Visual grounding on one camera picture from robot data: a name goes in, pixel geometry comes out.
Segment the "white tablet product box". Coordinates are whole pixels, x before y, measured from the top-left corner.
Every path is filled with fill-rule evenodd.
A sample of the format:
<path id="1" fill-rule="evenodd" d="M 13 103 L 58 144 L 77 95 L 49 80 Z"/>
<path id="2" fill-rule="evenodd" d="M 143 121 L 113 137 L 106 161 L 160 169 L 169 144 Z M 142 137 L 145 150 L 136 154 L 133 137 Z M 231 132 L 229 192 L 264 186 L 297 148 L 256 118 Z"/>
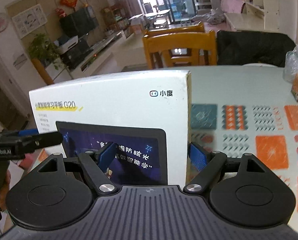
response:
<path id="1" fill-rule="evenodd" d="M 109 165 L 117 185 L 179 185 L 186 181 L 191 113 L 188 70 L 96 75 L 29 93 L 40 133 L 63 142 L 48 154 L 76 157 L 118 146 Z"/>

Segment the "patterned table mat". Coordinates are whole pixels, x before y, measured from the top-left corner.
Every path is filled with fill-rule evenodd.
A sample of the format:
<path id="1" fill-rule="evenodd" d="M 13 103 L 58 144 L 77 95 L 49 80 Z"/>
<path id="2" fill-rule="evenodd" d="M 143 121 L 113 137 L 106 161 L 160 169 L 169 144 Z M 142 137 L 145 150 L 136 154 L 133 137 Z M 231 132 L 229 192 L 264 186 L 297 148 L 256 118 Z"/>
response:
<path id="1" fill-rule="evenodd" d="M 193 104 L 191 131 L 208 151 L 257 156 L 295 192 L 298 211 L 298 105 Z"/>

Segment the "white tv cabinet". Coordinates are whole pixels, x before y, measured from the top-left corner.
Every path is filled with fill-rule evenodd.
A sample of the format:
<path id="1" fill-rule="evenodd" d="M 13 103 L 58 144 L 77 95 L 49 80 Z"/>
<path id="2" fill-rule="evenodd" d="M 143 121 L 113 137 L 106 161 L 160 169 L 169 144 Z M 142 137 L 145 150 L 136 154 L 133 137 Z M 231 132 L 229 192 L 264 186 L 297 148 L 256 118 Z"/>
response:
<path id="1" fill-rule="evenodd" d="M 70 71 L 73 79 L 91 76 L 94 72 L 101 69 L 101 65 L 109 59 L 116 48 L 125 41 L 123 31 L 117 31 L 93 46 L 93 50 L 78 64 L 78 66 Z"/>

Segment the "green potted plant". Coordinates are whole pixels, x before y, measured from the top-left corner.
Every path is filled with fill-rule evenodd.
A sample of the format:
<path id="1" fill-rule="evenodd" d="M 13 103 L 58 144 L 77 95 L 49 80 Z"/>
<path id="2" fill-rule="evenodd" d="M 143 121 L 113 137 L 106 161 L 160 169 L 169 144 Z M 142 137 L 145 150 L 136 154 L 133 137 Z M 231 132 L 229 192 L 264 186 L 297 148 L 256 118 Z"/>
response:
<path id="1" fill-rule="evenodd" d="M 50 41 L 46 34 L 36 34 L 29 43 L 27 52 L 31 59 L 38 59 L 45 68 L 50 64 L 56 70 L 63 66 L 60 56 L 56 52 L 56 45 Z"/>

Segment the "white printer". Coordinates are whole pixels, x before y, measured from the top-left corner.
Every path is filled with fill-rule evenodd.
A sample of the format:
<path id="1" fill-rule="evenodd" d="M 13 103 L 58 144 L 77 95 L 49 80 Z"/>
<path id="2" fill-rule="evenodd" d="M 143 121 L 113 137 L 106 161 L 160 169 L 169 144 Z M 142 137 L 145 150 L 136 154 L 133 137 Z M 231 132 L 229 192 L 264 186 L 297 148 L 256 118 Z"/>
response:
<path id="1" fill-rule="evenodd" d="M 78 44 L 78 36 L 74 36 L 74 37 L 70 38 L 67 42 L 65 42 L 64 44 L 62 44 L 60 46 L 56 46 L 55 50 L 59 55 L 62 55 L 77 44 Z"/>

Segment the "white coffee table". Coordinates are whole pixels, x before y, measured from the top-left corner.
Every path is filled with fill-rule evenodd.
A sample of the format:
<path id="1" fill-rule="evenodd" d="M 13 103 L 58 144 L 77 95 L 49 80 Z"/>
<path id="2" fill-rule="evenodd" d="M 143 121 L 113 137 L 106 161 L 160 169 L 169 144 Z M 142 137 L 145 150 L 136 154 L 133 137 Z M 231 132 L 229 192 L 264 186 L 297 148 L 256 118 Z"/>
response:
<path id="1" fill-rule="evenodd" d="M 119 67 L 146 65 L 143 34 L 132 34 L 113 51 L 114 59 Z"/>

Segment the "black jacket on chair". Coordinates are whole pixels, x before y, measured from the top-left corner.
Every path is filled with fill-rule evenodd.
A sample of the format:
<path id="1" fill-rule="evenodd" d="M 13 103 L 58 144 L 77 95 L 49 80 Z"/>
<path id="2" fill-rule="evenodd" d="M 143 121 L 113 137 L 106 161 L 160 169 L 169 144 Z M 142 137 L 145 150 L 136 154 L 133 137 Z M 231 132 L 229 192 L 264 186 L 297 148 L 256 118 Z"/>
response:
<path id="1" fill-rule="evenodd" d="M 284 68 L 285 57 L 296 44 L 288 35 L 261 31 L 217 32 L 219 65 L 264 63 Z"/>

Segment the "front wooden chair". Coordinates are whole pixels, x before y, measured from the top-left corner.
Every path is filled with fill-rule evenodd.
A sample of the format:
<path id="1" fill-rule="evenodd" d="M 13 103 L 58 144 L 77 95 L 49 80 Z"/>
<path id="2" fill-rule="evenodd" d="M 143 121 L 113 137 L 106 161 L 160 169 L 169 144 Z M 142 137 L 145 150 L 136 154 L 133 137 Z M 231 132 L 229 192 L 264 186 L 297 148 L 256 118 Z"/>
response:
<path id="1" fill-rule="evenodd" d="M 142 38 L 149 69 L 217 65 L 216 33 L 176 32 Z"/>

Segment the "wooden chair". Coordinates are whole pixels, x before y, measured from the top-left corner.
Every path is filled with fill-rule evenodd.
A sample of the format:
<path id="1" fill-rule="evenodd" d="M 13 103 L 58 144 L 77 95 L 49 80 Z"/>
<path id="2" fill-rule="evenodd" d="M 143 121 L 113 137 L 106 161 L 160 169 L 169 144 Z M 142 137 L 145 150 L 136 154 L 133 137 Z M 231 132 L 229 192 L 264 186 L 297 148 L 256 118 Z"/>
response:
<path id="1" fill-rule="evenodd" d="M 153 37 L 153 36 L 158 36 L 158 35 L 171 34 L 171 33 L 183 33 L 183 32 L 204 33 L 205 32 L 204 23 L 199 22 L 196 25 L 190 25 L 190 26 L 186 26 L 186 27 L 146 30 L 144 32 L 144 35 L 147 35 L 148 37 Z"/>
<path id="2" fill-rule="evenodd" d="M 217 65 L 216 33 L 176 32 L 142 38 L 149 69 Z"/>

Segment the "framed drawing poster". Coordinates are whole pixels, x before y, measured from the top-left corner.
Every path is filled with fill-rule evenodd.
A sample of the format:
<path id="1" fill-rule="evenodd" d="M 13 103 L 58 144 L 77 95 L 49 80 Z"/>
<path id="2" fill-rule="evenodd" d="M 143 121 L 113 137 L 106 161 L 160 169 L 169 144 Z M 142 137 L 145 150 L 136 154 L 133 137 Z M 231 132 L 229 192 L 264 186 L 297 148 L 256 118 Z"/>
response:
<path id="1" fill-rule="evenodd" d="M 47 17 L 40 4 L 30 7 L 12 17 L 16 31 L 23 38 L 47 23 Z"/>

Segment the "clear plastic snack bag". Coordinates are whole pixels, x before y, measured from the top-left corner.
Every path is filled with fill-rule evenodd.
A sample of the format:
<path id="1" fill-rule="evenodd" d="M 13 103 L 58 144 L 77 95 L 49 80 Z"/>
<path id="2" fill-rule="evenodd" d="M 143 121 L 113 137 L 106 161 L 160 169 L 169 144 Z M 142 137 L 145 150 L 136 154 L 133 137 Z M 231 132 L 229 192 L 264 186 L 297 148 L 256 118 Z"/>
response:
<path id="1" fill-rule="evenodd" d="M 296 45 L 292 51 L 289 51 L 286 54 L 283 78 L 285 81 L 292 83 L 297 74 L 298 74 L 298 45 Z"/>

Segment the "rear wooden chair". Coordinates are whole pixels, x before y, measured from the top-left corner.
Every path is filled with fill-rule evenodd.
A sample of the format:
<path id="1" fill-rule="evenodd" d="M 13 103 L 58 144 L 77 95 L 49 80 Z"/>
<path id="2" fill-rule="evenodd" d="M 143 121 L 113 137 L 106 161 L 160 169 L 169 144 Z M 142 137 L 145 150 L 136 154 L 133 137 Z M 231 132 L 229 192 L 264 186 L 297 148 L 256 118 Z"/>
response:
<path id="1" fill-rule="evenodd" d="M 183 33 L 183 32 L 204 33 L 205 32 L 204 23 L 199 22 L 196 25 L 190 25 L 190 26 L 186 26 L 186 27 L 146 30 L 144 32 L 144 35 L 147 35 L 148 37 L 153 37 L 153 36 L 158 36 L 158 35 L 171 34 L 171 33 Z"/>

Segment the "black flat television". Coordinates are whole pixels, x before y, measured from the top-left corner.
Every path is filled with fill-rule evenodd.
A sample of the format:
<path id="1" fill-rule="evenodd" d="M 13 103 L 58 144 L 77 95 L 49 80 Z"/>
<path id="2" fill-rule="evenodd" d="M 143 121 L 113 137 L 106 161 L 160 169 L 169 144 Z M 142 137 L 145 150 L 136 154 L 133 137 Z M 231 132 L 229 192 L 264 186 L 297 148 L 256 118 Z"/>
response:
<path id="1" fill-rule="evenodd" d="M 64 34 L 68 37 L 82 37 L 99 26 L 91 6 L 80 8 L 62 17 L 59 22 Z"/>

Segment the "white cubby bookshelf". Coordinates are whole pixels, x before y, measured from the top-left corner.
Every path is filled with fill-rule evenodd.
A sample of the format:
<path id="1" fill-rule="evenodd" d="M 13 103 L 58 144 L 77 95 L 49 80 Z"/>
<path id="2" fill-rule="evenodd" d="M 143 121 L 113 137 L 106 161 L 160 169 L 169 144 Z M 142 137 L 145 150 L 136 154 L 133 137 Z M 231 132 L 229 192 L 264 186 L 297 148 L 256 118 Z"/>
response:
<path id="1" fill-rule="evenodd" d="M 291 35 L 296 0 L 245 0 L 243 30 L 271 31 Z"/>

